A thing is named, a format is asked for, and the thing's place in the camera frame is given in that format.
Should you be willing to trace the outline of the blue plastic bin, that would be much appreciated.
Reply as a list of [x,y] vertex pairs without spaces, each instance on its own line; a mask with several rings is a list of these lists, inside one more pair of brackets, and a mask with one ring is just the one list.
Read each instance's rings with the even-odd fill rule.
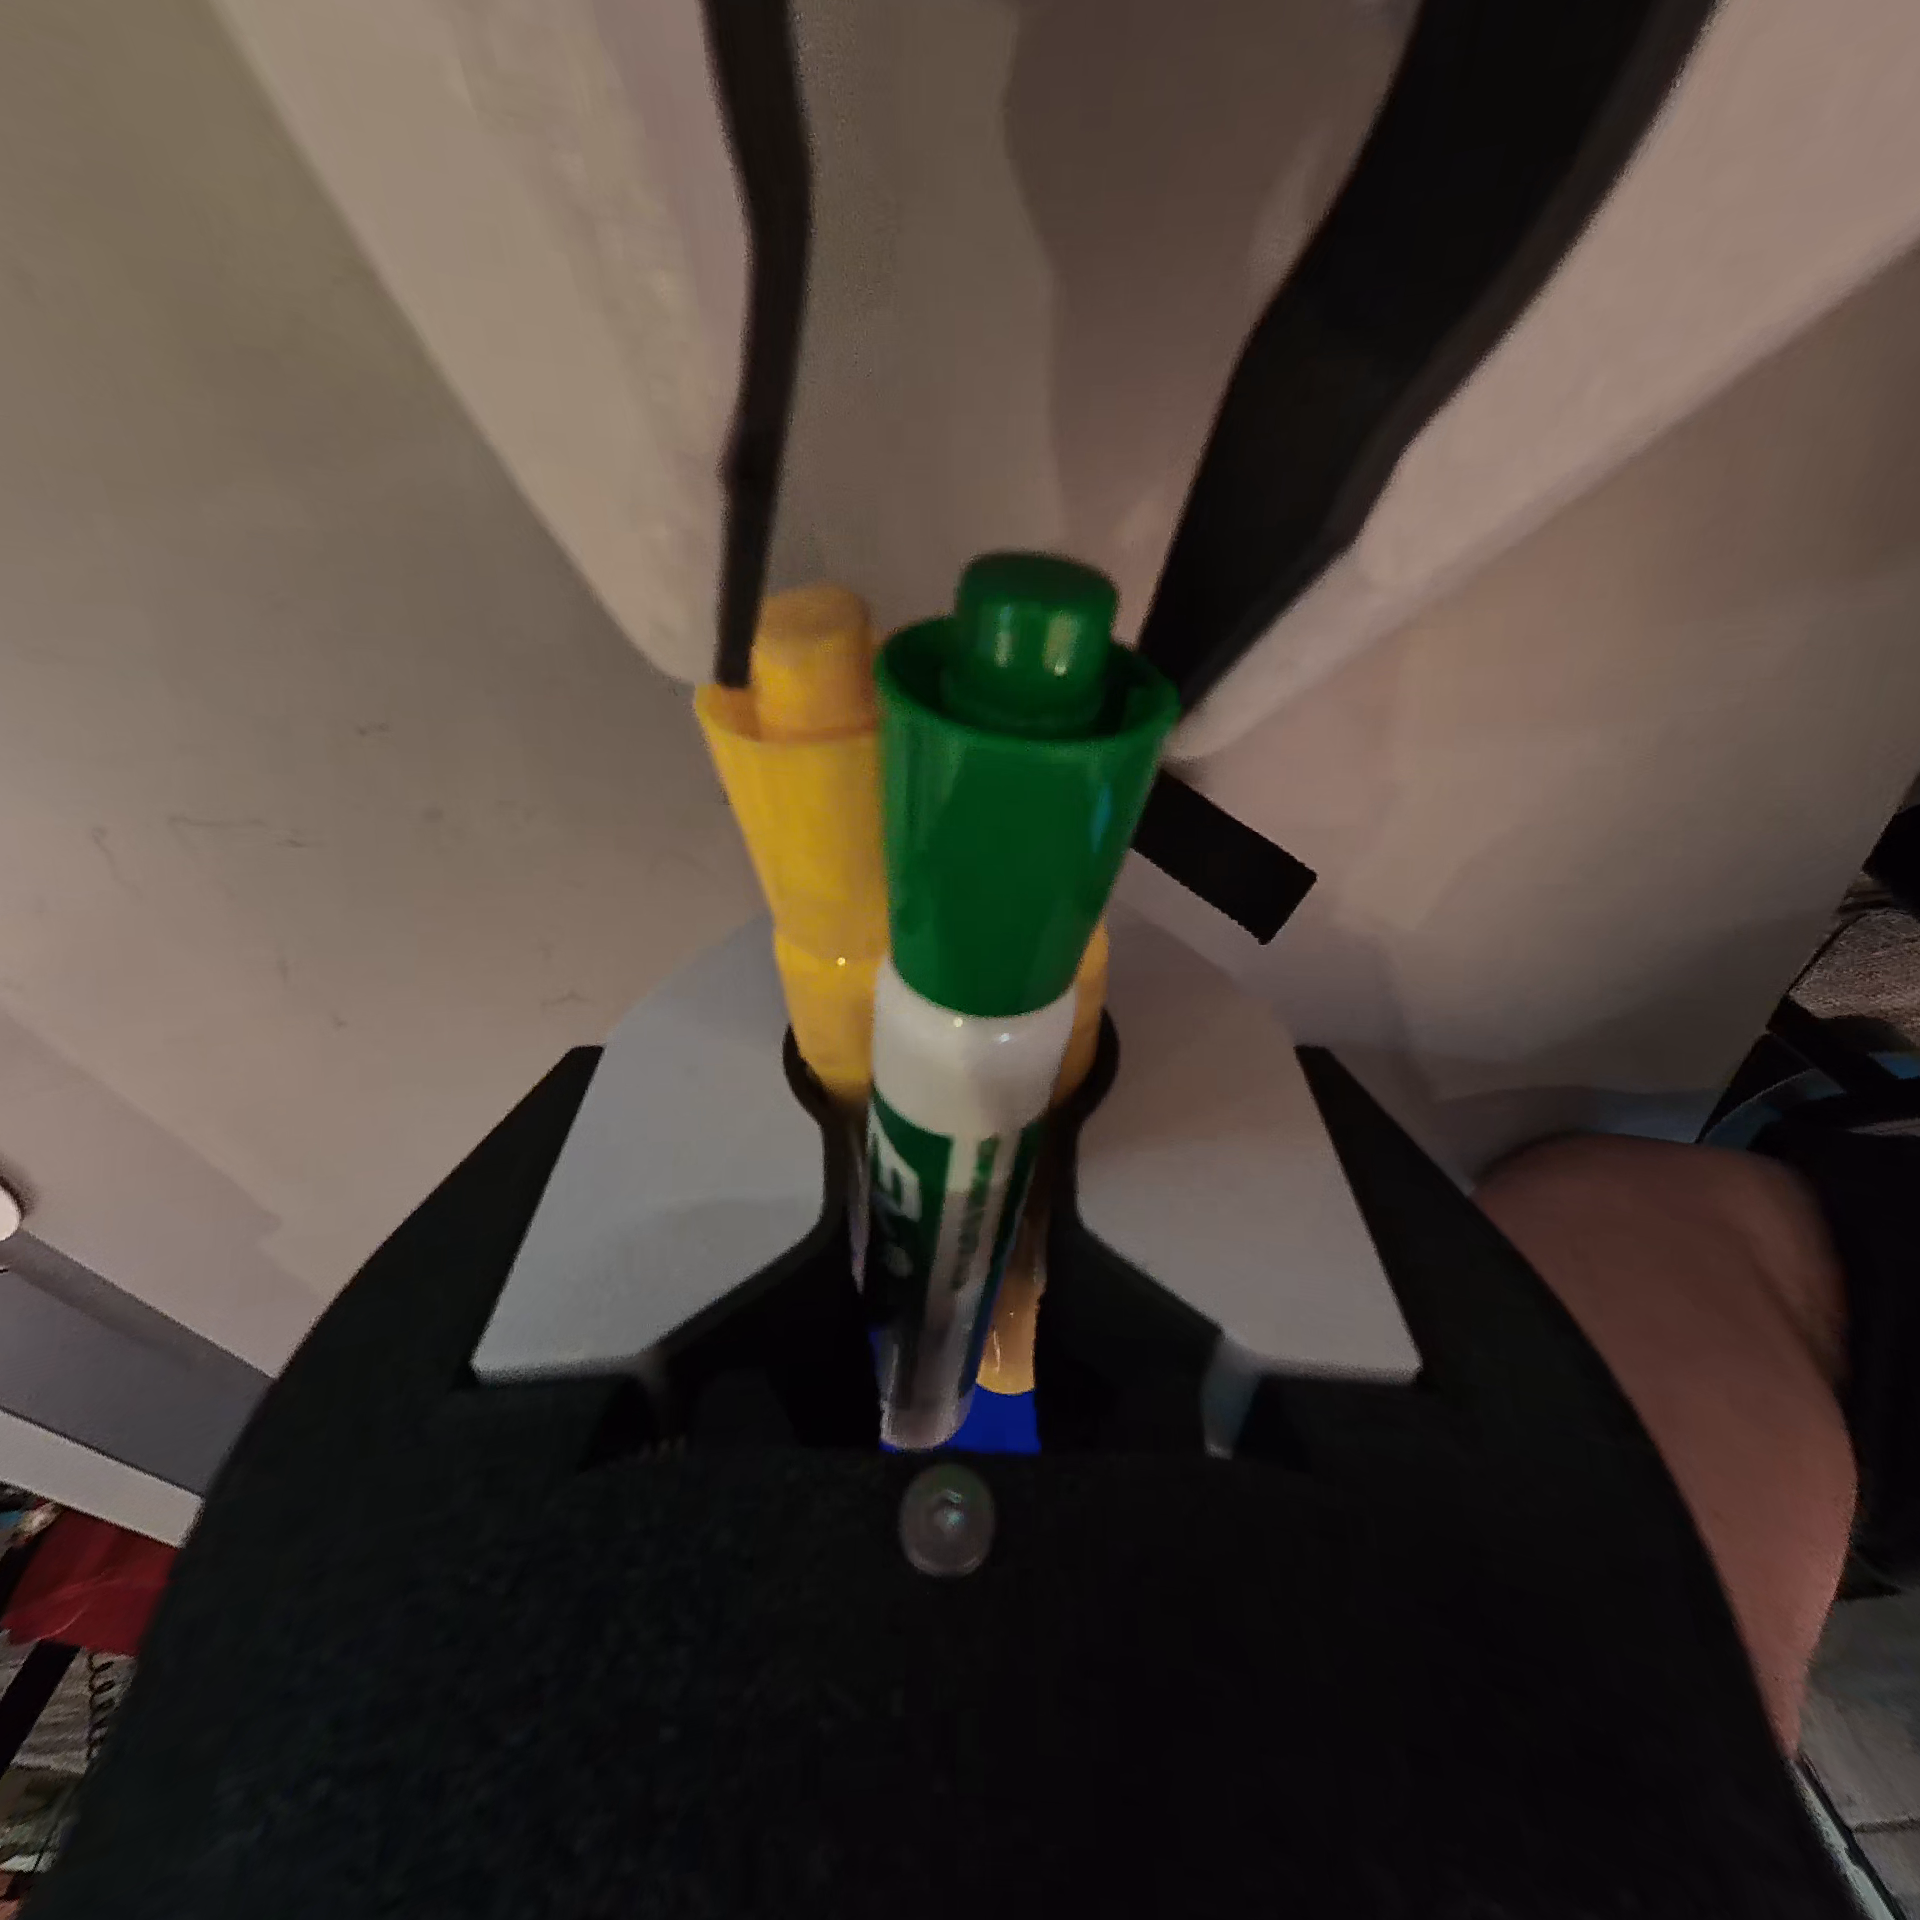
[[1002,1394],[976,1386],[962,1424],[938,1445],[882,1436],[886,1451],[1040,1455],[1038,1392]]

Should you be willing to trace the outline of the red bag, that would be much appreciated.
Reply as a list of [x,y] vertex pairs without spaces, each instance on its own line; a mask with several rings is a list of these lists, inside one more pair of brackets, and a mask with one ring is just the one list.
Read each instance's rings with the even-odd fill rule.
[[181,1551],[106,1518],[64,1510],[38,1535],[5,1598],[16,1643],[70,1643],[137,1657]]

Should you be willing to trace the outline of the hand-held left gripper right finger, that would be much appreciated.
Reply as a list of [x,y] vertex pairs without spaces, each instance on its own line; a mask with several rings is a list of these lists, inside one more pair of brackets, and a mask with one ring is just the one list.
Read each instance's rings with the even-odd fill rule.
[[1284,1021],[1133,906],[1109,914],[1092,1105],[1046,1285],[1046,1361],[1133,1344],[1198,1377],[1409,1386],[1423,1362]]

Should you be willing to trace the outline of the green white dry-erase marker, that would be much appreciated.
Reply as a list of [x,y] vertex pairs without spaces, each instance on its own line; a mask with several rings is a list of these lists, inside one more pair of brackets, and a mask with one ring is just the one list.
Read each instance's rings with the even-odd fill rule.
[[1172,683],[1116,641],[1096,566],[992,553],[877,656],[889,951],[876,974],[863,1285],[881,1441],[967,1422],[1133,847]]

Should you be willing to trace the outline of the person's right forearm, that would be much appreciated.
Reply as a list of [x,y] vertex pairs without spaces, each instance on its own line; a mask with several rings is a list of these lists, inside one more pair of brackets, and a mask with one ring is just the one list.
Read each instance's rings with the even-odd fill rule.
[[1505,1158],[1475,1198],[1654,1440],[1798,1753],[1860,1500],[1845,1275],[1810,1182],[1740,1152],[1564,1136]]

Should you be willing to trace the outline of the person's black shirt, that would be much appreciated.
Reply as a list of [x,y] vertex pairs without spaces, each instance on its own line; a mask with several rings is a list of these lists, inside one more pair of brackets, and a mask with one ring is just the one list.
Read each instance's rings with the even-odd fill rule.
[[1799,1162],[1845,1281],[1841,1409],[1857,1455],[1857,1551],[1919,1578],[1919,1142],[1812,1133]]

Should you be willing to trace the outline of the yellow highlighter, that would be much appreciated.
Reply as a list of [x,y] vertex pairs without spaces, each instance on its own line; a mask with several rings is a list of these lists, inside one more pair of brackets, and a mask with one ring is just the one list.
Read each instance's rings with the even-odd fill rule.
[[1072,1032],[1065,1059],[1049,1099],[1040,1132],[1040,1152],[1029,1180],[1029,1195],[1022,1210],[1022,1227],[1013,1249],[1007,1258],[1003,1277],[996,1292],[994,1317],[988,1322],[980,1388],[992,1394],[1027,1394],[1038,1377],[1038,1322],[1046,1288],[1046,1234],[1054,1212],[1054,1195],[1061,1180],[1061,1115],[1078,1097],[1098,1059],[1099,1030],[1109,994],[1109,925],[1098,922],[1091,946],[1083,954],[1076,983]]
[[858,595],[785,590],[760,611],[750,683],[693,694],[769,906],[797,1049],[845,1109],[874,1088],[876,975],[891,946],[876,660]]

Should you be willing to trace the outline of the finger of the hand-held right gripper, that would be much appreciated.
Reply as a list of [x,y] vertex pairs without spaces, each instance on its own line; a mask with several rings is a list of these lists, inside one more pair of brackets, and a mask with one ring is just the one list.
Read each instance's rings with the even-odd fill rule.
[[1715,6],[1571,257],[1173,756],[1402,632],[1883,277],[1916,246],[1916,94],[1916,6]]
[[621,634],[678,680],[744,685],[811,253],[795,7],[216,12]]

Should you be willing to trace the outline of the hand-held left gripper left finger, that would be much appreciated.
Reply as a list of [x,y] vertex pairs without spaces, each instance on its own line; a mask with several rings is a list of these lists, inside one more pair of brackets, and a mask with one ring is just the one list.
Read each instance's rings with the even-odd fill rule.
[[734,1286],[848,1216],[848,1118],[801,1059],[754,918],[611,1030],[474,1349],[494,1386],[667,1380]]

